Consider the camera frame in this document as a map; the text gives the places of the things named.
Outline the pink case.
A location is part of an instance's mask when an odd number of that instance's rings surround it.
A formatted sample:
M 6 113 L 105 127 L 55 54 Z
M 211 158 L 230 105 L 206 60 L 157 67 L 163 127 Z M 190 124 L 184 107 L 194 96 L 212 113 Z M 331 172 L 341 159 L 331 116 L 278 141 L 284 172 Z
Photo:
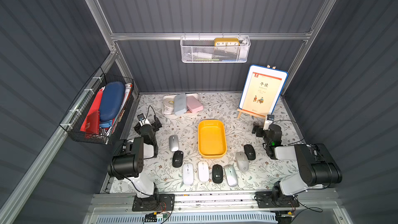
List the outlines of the pink case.
M 204 106 L 194 96 L 187 97 L 187 108 L 191 113 L 198 113 L 204 109 Z

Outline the yellow plastic storage box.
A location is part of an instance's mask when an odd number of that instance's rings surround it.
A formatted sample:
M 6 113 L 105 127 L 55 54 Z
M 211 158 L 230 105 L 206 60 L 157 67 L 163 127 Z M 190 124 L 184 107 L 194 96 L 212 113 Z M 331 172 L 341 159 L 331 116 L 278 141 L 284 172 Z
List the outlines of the yellow plastic storage box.
M 227 153 L 225 127 L 220 120 L 203 120 L 199 123 L 198 150 L 205 159 L 219 159 Z

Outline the yellow clock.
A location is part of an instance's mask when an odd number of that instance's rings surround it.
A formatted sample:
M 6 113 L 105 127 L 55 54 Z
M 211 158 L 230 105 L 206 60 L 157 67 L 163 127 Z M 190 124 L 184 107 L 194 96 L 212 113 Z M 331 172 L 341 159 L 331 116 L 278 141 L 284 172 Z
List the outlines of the yellow clock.
M 240 42 L 238 38 L 215 38 L 214 40 L 215 47 L 236 47 L 240 46 Z

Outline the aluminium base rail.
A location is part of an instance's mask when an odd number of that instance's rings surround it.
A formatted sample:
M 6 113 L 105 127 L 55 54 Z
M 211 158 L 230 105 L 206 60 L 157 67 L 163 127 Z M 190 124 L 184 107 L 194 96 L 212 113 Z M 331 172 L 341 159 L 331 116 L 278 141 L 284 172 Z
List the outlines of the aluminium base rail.
M 135 194 L 93 196 L 85 224 L 352 224 L 334 189 L 308 191 L 293 203 L 272 203 L 257 190 L 175 192 L 161 196 L 160 213 L 134 211 Z

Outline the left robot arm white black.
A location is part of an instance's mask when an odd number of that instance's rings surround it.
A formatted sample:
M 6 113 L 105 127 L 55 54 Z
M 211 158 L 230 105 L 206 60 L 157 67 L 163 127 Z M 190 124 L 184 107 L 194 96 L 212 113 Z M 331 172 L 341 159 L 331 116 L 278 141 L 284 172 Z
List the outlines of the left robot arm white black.
M 132 140 L 123 140 L 120 152 L 113 155 L 107 168 L 108 175 L 117 180 L 131 183 L 136 195 L 133 200 L 134 212 L 172 213 L 175 206 L 174 194 L 161 194 L 156 184 L 143 172 L 145 150 L 151 151 L 151 157 L 158 154 L 155 132 L 162 126 L 154 117 L 154 123 L 139 124 L 140 136 Z

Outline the silver grey mouse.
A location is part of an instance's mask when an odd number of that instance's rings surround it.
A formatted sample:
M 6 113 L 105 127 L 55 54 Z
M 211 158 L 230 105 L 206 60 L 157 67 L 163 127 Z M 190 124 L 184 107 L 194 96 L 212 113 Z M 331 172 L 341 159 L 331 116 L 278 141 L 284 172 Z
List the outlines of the silver grey mouse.
M 179 138 L 177 135 L 171 135 L 169 137 L 169 148 L 172 152 L 176 152 L 179 150 Z

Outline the light grey mouse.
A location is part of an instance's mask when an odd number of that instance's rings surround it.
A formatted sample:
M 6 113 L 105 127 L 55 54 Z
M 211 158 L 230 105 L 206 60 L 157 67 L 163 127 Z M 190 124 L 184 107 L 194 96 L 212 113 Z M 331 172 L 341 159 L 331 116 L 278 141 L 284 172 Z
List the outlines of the light grey mouse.
M 240 171 L 247 172 L 249 170 L 249 160 L 244 152 L 237 152 L 235 154 L 236 164 Z

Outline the blue oval case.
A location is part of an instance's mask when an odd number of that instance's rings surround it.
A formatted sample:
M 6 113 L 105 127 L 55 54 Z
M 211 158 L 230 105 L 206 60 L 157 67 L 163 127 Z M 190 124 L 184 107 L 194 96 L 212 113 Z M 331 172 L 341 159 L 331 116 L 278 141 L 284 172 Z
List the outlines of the blue oval case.
M 122 82 L 108 83 L 103 91 L 99 107 L 100 122 L 107 122 L 116 117 L 124 99 L 125 85 Z

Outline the grey pencil case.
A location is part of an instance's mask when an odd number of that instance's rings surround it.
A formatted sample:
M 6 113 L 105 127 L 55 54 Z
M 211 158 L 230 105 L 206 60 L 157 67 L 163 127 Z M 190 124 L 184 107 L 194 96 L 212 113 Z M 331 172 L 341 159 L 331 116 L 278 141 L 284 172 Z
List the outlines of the grey pencil case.
M 187 95 L 181 93 L 174 98 L 174 115 L 181 116 L 187 112 Z

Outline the white tray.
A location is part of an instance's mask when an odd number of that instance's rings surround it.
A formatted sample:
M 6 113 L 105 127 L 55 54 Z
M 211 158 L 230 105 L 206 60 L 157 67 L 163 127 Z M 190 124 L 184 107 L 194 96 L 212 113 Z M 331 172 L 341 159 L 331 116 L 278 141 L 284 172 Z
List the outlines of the white tray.
M 177 95 L 166 95 L 162 100 L 162 114 L 167 119 L 177 119 L 179 117 L 193 117 L 199 112 L 192 112 L 187 106 L 184 106 L 184 101 L 176 100 Z

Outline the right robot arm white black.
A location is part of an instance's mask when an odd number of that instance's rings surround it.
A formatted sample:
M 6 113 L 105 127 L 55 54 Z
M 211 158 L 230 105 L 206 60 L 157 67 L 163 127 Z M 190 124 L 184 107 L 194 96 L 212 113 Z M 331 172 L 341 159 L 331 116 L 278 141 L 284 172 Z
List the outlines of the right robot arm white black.
M 272 160 L 296 161 L 298 172 L 277 181 L 270 192 L 256 192 L 259 208 L 299 207 L 298 194 L 324 190 L 341 183 L 343 173 L 324 144 L 282 145 L 282 128 L 271 123 L 268 128 L 254 124 L 252 133 L 262 138 L 263 148 Z

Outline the red folder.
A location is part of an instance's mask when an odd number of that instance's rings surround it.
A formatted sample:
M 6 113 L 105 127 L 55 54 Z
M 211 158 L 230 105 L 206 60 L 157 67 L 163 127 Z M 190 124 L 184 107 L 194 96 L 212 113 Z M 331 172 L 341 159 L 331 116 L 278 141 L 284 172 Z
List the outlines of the red folder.
M 88 114 L 80 127 L 80 131 L 88 134 L 99 134 L 100 132 L 100 105 L 103 97 L 103 91 L 105 87 L 102 87 L 96 94 L 94 101 L 89 109 Z

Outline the white tape roll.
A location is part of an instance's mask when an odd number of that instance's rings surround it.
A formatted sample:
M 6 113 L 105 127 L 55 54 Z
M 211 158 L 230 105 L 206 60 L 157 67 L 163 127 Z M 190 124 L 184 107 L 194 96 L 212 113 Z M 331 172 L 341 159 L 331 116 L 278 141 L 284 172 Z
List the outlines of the white tape roll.
M 174 113 L 174 98 L 165 97 L 163 99 L 163 115 L 172 115 Z

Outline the black mouse front row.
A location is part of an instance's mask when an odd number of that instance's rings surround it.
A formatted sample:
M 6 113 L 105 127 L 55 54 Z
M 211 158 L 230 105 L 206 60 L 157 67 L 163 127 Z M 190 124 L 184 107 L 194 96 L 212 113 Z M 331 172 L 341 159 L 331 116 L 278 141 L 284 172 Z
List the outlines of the black mouse front row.
M 223 168 L 219 164 L 215 164 L 212 167 L 212 181 L 216 184 L 223 182 Z

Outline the silver white mouse front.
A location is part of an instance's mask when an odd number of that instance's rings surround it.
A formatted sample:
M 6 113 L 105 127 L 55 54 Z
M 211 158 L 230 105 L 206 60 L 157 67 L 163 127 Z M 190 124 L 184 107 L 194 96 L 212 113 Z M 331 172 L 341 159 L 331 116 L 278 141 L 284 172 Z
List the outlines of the silver white mouse front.
M 227 183 L 230 187 L 235 187 L 238 185 L 238 179 L 236 175 L 236 171 L 234 169 L 234 166 L 231 164 L 228 164 L 224 167 Z

